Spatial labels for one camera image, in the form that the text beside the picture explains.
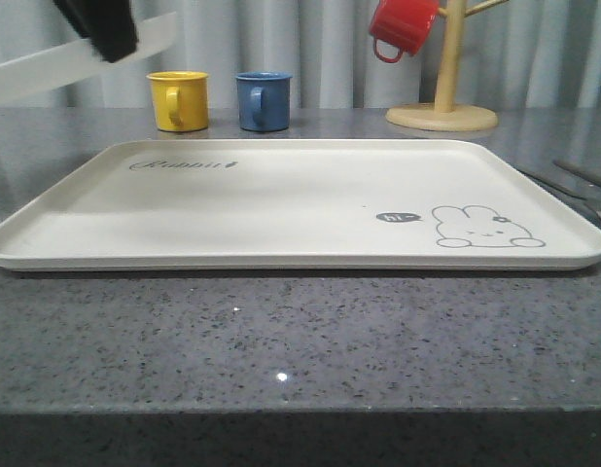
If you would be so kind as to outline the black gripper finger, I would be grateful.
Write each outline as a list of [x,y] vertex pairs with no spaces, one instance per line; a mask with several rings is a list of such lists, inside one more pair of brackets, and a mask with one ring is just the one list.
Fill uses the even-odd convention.
[[53,0],[53,4],[105,61],[115,63],[136,52],[137,29],[128,0]]

